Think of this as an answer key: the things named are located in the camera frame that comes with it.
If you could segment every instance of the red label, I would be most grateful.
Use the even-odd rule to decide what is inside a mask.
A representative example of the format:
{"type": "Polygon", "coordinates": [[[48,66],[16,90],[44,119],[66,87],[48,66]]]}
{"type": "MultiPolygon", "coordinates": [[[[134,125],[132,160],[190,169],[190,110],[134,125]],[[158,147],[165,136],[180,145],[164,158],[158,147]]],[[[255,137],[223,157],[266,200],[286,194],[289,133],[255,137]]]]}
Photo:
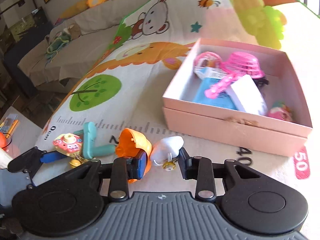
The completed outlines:
{"type": "Polygon", "coordinates": [[[309,159],[305,146],[294,154],[293,162],[297,179],[307,179],[310,177],[309,159]]]}

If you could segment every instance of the cartoon bee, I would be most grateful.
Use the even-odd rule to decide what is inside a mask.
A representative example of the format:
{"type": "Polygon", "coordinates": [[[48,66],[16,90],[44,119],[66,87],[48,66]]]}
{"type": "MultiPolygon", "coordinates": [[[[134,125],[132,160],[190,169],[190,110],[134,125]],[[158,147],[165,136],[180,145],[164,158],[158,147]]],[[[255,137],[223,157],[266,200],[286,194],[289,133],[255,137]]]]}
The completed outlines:
{"type": "Polygon", "coordinates": [[[209,9],[209,7],[211,6],[211,5],[215,5],[216,7],[218,7],[220,4],[221,4],[221,2],[219,2],[219,1],[214,1],[214,0],[201,0],[201,1],[198,1],[199,2],[199,4],[198,4],[198,6],[200,6],[200,7],[206,7],[207,9],[209,9]]]}

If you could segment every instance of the blue package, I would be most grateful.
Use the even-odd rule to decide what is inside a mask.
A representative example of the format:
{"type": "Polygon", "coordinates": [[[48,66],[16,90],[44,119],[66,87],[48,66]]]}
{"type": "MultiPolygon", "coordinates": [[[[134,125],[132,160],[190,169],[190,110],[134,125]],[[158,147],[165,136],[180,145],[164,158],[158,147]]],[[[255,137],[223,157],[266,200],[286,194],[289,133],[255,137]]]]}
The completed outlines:
{"type": "Polygon", "coordinates": [[[192,102],[209,106],[218,106],[232,110],[238,110],[230,96],[224,91],[221,92],[215,99],[207,98],[204,95],[205,90],[209,89],[211,85],[218,83],[220,80],[221,79],[211,77],[204,78],[192,102]]]}

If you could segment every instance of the teal star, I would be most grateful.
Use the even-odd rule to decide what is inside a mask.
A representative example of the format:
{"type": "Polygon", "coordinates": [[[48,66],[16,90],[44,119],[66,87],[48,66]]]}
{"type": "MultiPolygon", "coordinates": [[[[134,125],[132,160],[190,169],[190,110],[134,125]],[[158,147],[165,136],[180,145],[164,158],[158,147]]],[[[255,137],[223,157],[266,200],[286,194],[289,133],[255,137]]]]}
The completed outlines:
{"type": "Polygon", "coordinates": [[[199,29],[202,27],[202,25],[200,25],[198,22],[196,22],[195,24],[191,24],[191,32],[199,32],[199,29]]]}

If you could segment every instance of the black cable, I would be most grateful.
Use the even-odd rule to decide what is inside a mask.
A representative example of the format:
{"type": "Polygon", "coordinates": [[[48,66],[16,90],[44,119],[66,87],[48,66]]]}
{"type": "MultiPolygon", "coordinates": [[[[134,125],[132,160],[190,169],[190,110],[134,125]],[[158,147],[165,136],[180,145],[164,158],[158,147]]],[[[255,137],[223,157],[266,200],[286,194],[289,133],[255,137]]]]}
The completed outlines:
{"type": "Polygon", "coordinates": [[[10,143],[8,143],[6,146],[4,146],[4,147],[1,147],[2,149],[5,149],[6,147],[8,147],[11,143],[12,143],[12,135],[10,134],[10,133],[6,133],[6,132],[4,132],[3,134],[9,134],[10,135],[10,138],[11,138],[11,140],[10,140],[10,143]]]}

